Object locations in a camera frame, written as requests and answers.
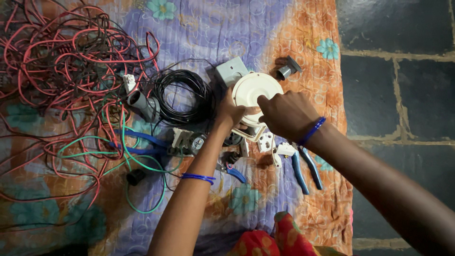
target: red floral cloth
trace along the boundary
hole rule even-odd
[[[313,246],[285,211],[275,215],[275,226],[275,239],[261,230],[245,232],[227,256],[346,256],[328,246]]]

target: gray electrical box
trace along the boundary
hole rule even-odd
[[[217,66],[216,70],[218,78],[224,81],[226,87],[235,85],[237,81],[248,74],[248,69],[240,57],[235,57]]]

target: black stone floor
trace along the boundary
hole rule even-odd
[[[455,0],[337,0],[348,137],[455,210],[451,7]],[[419,255],[406,243],[378,246],[400,236],[356,190],[353,211],[355,255]]]

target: blue bangle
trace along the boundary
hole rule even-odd
[[[298,145],[299,146],[304,146],[305,143],[310,139],[310,137],[321,127],[321,125],[325,122],[326,118],[325,117],[320,117],[316,124],[313,126],[313,128],[305,135],[305,137],[301,140],[299,140]]]
[[[204,176],[204,175],[198,175],[198,174],[187,174],[187,173],[182,174],[182,176],[180,178],[181,179],[201,179],[201,180],[210,182],[211,185],[213,185],[213,181],[211,181],[211,180],[216,180],[216,178],[210,177],[210,176]]]

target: blue-handled wire cutter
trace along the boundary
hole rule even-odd
[[[229,174],[231,176],[234,176],[241,183],[246,183],[246,181],[247,181],[247,179],[245,178],[245,176],[241,172],[239,172],[237,169],[232,167],[232,165],[229,166],[227,163],[226,163],[226,166],[222,166],[221,164],[217,164],[215,169],[217,169],[220,172],[225,172],[225,173],[227,173],[227,174]]]
[[[115,133],[121,133],[121,130],[115,129]],[[130,153],[138,154],[138,155],[152,155],[152,154],[167,154],[167,148],[170,146],[170,143],[159,140],[149,134],[146,133],[138,133],[133,131],[125,131],[125,136],[135,136],[138,138],[146,139],[148,141],[153,142],[157,147],[152,149],[140,149],[140,148],[130,148],[126,147]],[[122,148],[121,143],[115,144],[112,141],[109,142],[109,146],[115,148]]]
[[[308,167],[310,168],[311,176],[314,180],[314,183],[316,184],[316,188],[319,190],[323,190],[322,181],[319,176],[318,168],[314,164],[314,161],[311,158],[311,156],[308,154],[308,150],[306,148],[299,147],[299,146],[295,146],[295,148],[296,148],[296,151],[295,151],[294,155],[292,155],[292,158],[291,158],[292,159],[292,168],[294,169],[295,178],[297,179],[297,183],[302,188],[302,192],[305,195],[310,194],[310,192],[308,191],[308,187],[305,183],[305,180],[303,179],[302,171],[300,170],[300,156],[302,156],[302,158],[305,160]]]

